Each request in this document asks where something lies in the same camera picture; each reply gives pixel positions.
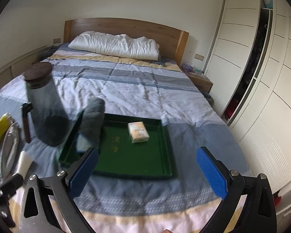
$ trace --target headboard post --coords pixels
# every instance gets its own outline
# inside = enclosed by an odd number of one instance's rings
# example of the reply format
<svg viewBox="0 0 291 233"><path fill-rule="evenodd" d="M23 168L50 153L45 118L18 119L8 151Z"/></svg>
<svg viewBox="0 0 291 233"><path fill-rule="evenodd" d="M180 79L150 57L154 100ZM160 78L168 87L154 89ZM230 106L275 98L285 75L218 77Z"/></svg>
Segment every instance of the headboard post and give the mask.
<svg viewBox="0 0 291 233"><path fill-rule="evenodd" d="M147 21L127 18L81 18L65 22L64 43L72 41L85 31L154 39L160 46L161 57L175 60L178 66L180 66L189 36L188 32Z"/></svg>

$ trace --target wardrobe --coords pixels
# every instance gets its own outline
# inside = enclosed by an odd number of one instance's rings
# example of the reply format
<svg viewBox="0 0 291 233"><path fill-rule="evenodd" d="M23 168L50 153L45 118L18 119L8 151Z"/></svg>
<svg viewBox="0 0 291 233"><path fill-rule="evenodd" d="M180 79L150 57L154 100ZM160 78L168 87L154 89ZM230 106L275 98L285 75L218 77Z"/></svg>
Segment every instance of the wardrobe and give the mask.
<svg viewBox="0 0 291 233"><path fill-rule="evenodd" d="M272 2L224 1L205 74L213 109L275 193L291 180L291 7Z"/></svg>

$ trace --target green tray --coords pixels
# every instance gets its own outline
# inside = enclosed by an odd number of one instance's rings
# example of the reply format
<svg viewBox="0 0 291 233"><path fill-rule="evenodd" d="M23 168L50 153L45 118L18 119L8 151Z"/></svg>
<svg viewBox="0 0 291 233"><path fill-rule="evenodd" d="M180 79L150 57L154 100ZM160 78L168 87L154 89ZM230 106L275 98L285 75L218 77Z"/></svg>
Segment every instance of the green tray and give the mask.
<svg viewBox="0 0 291 233"><path fill-rule="evenodd" d="M128 123L143 122L149 141L132 143ZM81 157L75 147L63 147L59 161L70 166ZM173 174L173 154L166 126L160 120L105 114L99 161L94 174L129 179L167 179Z"/></svg>

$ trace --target electrical outlet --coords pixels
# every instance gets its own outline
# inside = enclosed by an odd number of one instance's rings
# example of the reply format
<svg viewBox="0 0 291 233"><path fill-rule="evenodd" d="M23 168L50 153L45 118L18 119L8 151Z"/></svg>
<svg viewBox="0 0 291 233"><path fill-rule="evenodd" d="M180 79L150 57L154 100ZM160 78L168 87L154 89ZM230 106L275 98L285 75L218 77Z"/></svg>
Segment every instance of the electrical outlet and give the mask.
<svg viewBox="0 0 291 233"><path fill-rule="evenodd" d="M201 61L203 61L204 60L204 56L202 56L202 55L199 55L199 54L195 54L195 57L194 57L194 59L197 59L197 60L201 60Z"/></svg>
<svg viewBox="0 0 291 233"><path fill-rule="evenodd" d="M53 44L57 44L57 43L61 43L61 39L60 38L53 39Z"/></svg>

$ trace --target wooden nightstand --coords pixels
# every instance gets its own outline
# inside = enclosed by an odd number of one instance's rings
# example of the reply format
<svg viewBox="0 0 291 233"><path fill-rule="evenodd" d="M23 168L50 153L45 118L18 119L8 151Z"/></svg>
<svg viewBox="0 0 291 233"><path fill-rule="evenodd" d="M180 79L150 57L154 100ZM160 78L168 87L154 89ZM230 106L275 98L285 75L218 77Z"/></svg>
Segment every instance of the wooden nightstand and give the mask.
<svg viewBox="0 0 291 233"><path fill-rule="evenodd" d="M200 77L197 75L190 74L189 71L182 70L187 77L193 82L193 84L202 91L205 91L206 93L209 93L213 83L205 76Z"/></svg>

